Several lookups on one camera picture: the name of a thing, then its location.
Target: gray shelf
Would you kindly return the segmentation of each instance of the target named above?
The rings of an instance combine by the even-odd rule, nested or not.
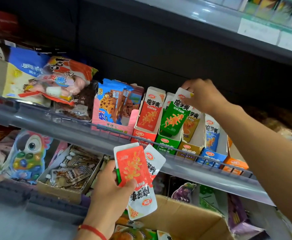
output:
[[[10,103],[0,104],[2,125],[28,129],[109,155],[113,155],[115,146],[130,143],[128,139],[110,135],[110,131],[92,131],[91,127],[94,125],[91,123],[70,119],[39,106],[23,103],[9,105]],[[274,206],[252,172],[248,170],[239,176],[168,153],[164,156],[167,159],[161,169],[164,173]]]
[[[85,0],[139,18],[155,22],[200,38],[208,39],[251,54],[265,57],[280,63],[292,65],[292,47],[287,49],[281,39],[282,30],[292,29],[276,25],[280,30],[274,44],[260,41],[237,33],[241,20],[247,18],[238,9],[231,9],[221,4],[207,0]],[[272,22],[262,21],[256,17],[254,21],[263,22],[267,27],[273,27]]]

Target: cartoon eye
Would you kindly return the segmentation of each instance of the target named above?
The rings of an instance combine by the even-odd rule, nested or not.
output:
[[[38,153],[40,152],[42,143],[38,135],[32,135],[25,145],[25,153]]]

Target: green snack packet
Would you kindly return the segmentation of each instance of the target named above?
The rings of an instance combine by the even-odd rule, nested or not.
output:
[[[160,130],[172,136],[176,136],[179,133],[184,121],[192,110],[192,106],[183,104],[182,100],[193,95],[193,93],[183,88],[177,90],[172,103],[169,104],[164,116],[162,116]]]

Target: white floor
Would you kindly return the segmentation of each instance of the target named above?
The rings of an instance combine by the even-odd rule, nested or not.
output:
[[[0,240],[72,240],[77,227],[0,203]]]

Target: red bracelet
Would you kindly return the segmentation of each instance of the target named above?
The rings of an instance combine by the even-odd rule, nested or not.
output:
[[[78,230],[80,229],[85,229],[85,230],[88,230],[88,231],[91,231],[93,233],[95,233],[97,236],[99,236],[102,240],[107,240],[107,238],[105,238],[104,234],[102,234],[99,230],[97,230],[96,228],[92,227],[92,226],[88,226],[88,225],[80,225],[78,227]]]

